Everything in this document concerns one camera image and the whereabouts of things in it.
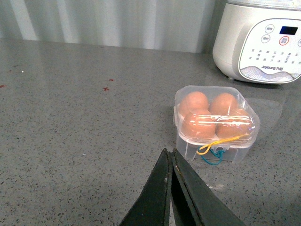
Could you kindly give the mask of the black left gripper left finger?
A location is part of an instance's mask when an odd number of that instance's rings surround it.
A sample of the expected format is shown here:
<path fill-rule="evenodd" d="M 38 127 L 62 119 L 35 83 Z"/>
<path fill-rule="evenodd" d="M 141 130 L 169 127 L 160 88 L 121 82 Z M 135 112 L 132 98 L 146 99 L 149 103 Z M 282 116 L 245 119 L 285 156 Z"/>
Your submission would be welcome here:
<path fill-rule="evenodd" d="M 171 153 L 163 149 L 141 194 L 120 225 L 169 225 L 172 174 Z"/>

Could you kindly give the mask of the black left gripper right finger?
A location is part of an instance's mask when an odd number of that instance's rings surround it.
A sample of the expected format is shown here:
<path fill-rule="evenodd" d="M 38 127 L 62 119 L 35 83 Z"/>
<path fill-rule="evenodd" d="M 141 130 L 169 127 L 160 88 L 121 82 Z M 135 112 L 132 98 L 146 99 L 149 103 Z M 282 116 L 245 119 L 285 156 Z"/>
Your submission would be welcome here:
<path fill-rule="evenodd" d="M 244 223 L 206 185 L 183 156 L 171 152 L 172 207 L 177 226 L 243 226 Z"/>

